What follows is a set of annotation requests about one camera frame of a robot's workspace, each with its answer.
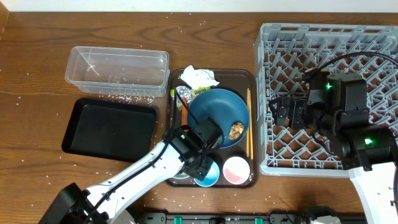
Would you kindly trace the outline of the small blue cup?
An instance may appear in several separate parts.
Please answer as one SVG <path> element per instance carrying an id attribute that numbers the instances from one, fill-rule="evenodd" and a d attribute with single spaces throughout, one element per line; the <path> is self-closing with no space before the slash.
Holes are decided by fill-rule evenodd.
<path id="1" fill-rule="evenodd" d="M 194 179 L 200 187 L 211 187 L 215 185 L 220 177 L 220 168 L 216 162 L 213 162 L 209 172 L 203 180 Z"/>

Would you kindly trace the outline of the small pink cup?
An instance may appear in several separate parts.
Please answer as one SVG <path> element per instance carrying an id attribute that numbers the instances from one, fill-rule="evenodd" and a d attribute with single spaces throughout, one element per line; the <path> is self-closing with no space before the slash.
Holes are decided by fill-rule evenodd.
<path id="1" fill-rule="evenodd" d="M 223 175 L 230 184 L 243 184 L 250 174 L 250 166 L 242 157 L 230 157 L 223 164 Z"/>

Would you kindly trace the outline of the large blue plate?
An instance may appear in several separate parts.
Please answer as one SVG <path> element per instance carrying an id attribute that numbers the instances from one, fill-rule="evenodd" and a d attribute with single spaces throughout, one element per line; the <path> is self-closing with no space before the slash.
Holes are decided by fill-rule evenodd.
<path id="1" fill-rule="evenodd" d="M 205 118 L 211 118 L 223 131 L 224 141 L 220 148 L 231 147 L 242 140 L 249 126 L 249 110 L 246 102 L 236 93 L 215 88 L 198 95 L 188 109 L 193 113 L 198 122 Z M 244 131 L 238 140 L 228 139 L 230 127 L 240 121 L 244 125 Z"/>

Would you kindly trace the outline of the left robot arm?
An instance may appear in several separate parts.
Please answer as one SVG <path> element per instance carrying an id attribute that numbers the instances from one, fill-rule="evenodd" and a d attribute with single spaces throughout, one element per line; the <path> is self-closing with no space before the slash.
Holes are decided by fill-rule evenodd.
<path id="1" fill-rule="evenodd" d="M 85 190 L 76 183 L 62 189 L 40 222 L 114 223 L 130 204 L 180 172 L 203 180 L 213 163 L 206 153 L 222 136 L 211 118 L 195 127 L 172 127 L 153 150 L 114 177 Z"/>

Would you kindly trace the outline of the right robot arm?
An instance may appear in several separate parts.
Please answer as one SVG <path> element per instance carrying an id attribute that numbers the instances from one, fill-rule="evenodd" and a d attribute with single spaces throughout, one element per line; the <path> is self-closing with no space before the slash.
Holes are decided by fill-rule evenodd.
<path id="1" fill-rule="evenodd" d="M 311 129 L 348 171 L 368 223 L 397 223 L 397 143 L 387 127 L 369 122 L 367 83 L 358 74 L 306 73 L 307 95 L 268 102 L 278 126 Z"/>

